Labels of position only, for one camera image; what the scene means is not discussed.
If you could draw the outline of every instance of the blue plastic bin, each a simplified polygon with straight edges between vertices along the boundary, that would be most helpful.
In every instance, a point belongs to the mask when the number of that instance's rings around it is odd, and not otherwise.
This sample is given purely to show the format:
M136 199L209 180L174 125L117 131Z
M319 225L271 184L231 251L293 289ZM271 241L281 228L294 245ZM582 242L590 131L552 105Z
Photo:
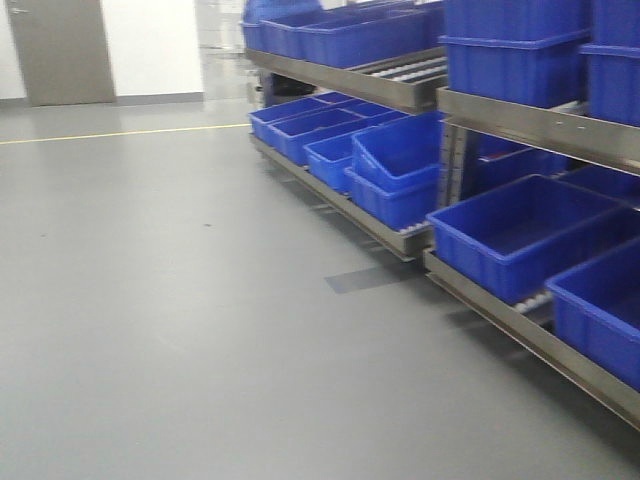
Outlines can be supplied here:
M353 14L348 10L334 9L263 20L261 24L267 51L285 57L304 59L304 41L299 37L301 27L351 16Z
M447 45L449 88L551 108L586 97L582 31L539 41L441 37Z
M353 133L312 143L304 149L313 176L336 192L349 192L349 179L344 170L353 162Z
M640 390L639 271L640 240L635 240L547 282L554 295L558 338L636 390Z
M603 249L610 198L533 175L428 216L438 256L509 304Z
M499 157L480 157L474 172L474 194L480 194L528 175L553 175L567 169L568 159L544 150L525 148Z
M594 0L593 41L598 45L640 47L640 2Z
M302 98L293 102L251 112L249 119L251 120L251 126L253 127L255 136L269 145L273 145L274 139L270 134L270 124L300 115L309 115L329 108L332 108L332 106L321 100Z
M301 28L304 57L314 63L348 68L432 48L444 30L444 13L430 10L377 9Z
M560 180L618 198L633 207L640 206L640 177L635 175L591 165L564 175Z
M590 3L590 0L447 0L447 35L542 40L589 28Z
M387 192L430 183L440 170L439 112L354 135L353 170Z
M594 118L640 126L640 48L584 45L589 56L589 107Z
M269 126L277 140L274 147L297 165L306 165L304 146L367 127L367 120L341 109L322 111Z
M435 210L438 199L438 175L427 183L395 192L386 192L352 168L345 169L349 178L351 199L393 230L402 230L424 222Z

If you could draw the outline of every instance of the yellow floor line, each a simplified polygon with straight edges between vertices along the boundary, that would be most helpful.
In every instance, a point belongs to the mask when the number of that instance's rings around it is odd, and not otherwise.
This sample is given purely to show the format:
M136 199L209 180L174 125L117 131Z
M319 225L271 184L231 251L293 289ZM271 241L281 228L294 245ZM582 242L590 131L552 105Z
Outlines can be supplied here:
M88 138L125 137L128 135L148 135L152 133L196 132L199 130L221 130L225 128L240 128L240 127L248 127L248 126L250 126L250 124L248 123L236 123L233 125L208 125L204 127L164 128L161 130L137 130L137 131L131 131L131 132L96 133L93 135L75 135L70 137L34 138L30 140L5 140L5 141L0 141L0 145L19 145L21 143L61 142L65 140L85 140Z

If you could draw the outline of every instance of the metal shelving rack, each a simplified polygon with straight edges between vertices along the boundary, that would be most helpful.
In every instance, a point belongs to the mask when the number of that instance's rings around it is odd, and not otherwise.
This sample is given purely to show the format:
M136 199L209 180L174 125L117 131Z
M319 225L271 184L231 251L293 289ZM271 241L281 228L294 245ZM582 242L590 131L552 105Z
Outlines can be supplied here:
M442 88L438 106L447 115L441 207L464 198L473 182L480 133L640 175L640 128L584 117L584 104L546 110ZM424 263L435 283L640 430L639 392L439 260L435 251L425 251Z
M351 69L327 67L251 49L246 50L246 56L256 66L268 71L410 114L434 110L438 89L447 85L447 62L443 48ZM423 250L431 244L431 229L426 222L394 231L355 205L349 197L333 191L316 179L306 168L295 165L253 135L251 141L264 156L293 174L305 187L403 261L419 259Z

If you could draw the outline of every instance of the white wall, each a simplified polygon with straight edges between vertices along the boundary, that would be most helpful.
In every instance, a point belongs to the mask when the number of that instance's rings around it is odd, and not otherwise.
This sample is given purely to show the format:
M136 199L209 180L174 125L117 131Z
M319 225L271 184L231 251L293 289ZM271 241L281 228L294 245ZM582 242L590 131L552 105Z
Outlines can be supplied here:
M0 99L24 98L27 94L20 74L11 25L4 7L4 2L0 0Z
M116 95L202 92L193 0L101 0Z

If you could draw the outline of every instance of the blue tray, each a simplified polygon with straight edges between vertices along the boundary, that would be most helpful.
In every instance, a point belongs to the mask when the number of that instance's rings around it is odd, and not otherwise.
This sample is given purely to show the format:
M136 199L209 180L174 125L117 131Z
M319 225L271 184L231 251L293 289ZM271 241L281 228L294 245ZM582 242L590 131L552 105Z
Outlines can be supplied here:
M635 175L591 165L564 175L560 180L624 200L633 207L640 206L640 177Z
M297 165L306 165L304 146L344 133L355 132L367 126L367 120L341 109L331 109L305 117L274 123L277 140L274 147Z
M395 192L386 192L353 171L345 169L349 178L351 198L393 230L402 230L423 223L424 217L436 208L438 179Z
M615 225L632 224L626 212ZM547 282L554 294L555 334L640 390L640 240Z
M585 45L589 56L591 116L610 122L640 126L638 78L640 48Z
M591 27L590 4L590 0L447 0L447 35L542 40Z
M301 28L304 57L348 68L432 48L444 31L441 5L431 9L376 9L363 15Z
M593 41L598 45L640 47L640 2L594 0Z
M441 37L447 45L449 88L551 108L586 98L580 45L588 31L539 41Z
M611 247L606 229L598 229L597 222L621 205L533 175L428 219L443 261L515 304L542 289L553 275Z
M440 118L429 112L355 135L354 173L387 192L431 183L440 171Z

